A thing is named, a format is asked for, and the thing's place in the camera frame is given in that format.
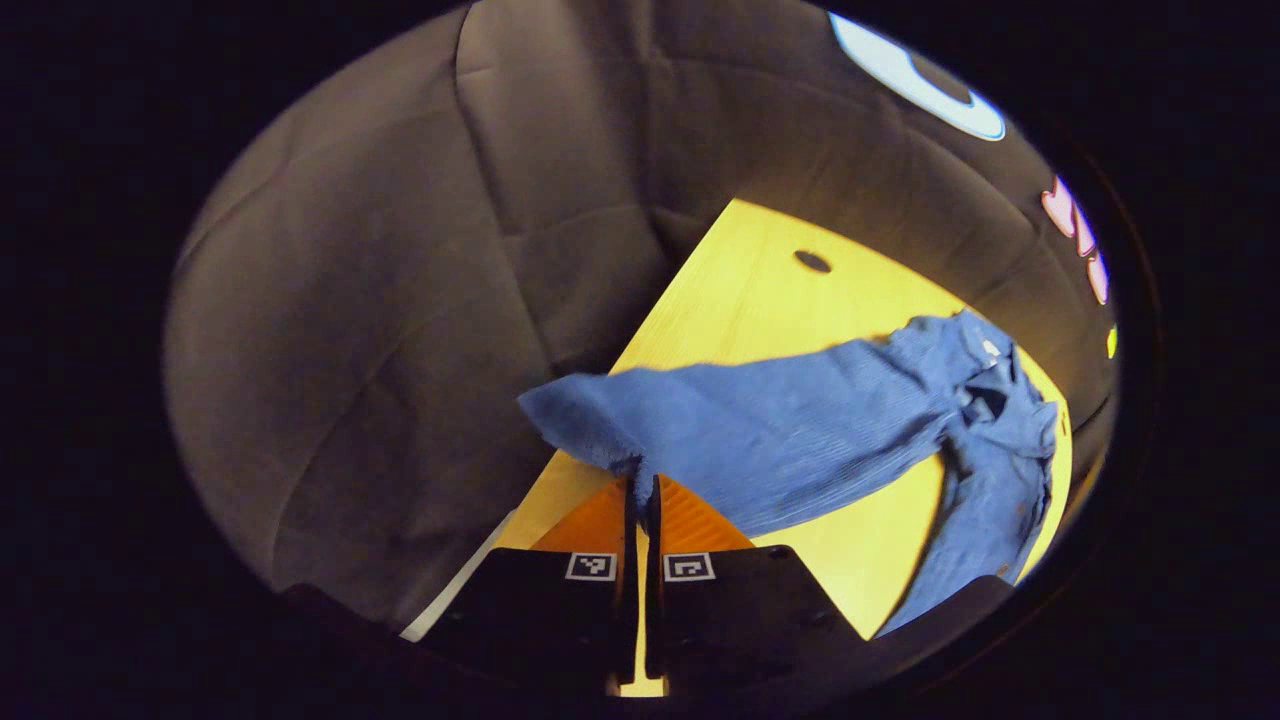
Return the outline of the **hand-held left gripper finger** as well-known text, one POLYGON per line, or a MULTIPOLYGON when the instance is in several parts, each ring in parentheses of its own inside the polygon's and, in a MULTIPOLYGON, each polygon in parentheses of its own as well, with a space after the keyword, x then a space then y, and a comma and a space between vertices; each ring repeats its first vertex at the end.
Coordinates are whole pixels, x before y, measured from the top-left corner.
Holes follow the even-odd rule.
POLYGON ((645 674, 666 691, 806 678, 867 639, 788 544, 755 544, 691 489, 645 503, 645 674))
POLYGON ((518 507, 420 618, 435 685, 614 693, 637 633, 632 483, 553 460, 518 507))

